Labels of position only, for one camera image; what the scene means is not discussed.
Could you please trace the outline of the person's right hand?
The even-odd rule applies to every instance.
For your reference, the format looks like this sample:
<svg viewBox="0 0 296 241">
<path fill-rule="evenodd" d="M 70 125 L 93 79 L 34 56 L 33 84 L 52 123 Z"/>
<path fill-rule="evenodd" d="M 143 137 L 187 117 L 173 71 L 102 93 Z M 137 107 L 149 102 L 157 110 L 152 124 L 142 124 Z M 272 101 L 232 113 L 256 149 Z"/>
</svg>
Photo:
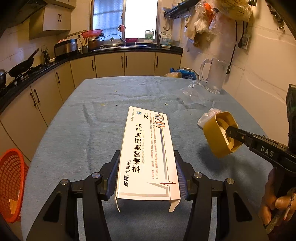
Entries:
<svg viewBox="0 0 296 241">
<path fill-rule="evenodd" d="M 290 202 L 290 195 L 277 198 L 275 195 L 276 168 L 273 168 L 268 175 L 268 181 L 265 185 L 264 196 L 261 200 L 258 216 L 264 225 L 268 225 L 271 221 L 271 212 L 274 209 L 286 211 Z"/>
</svg>

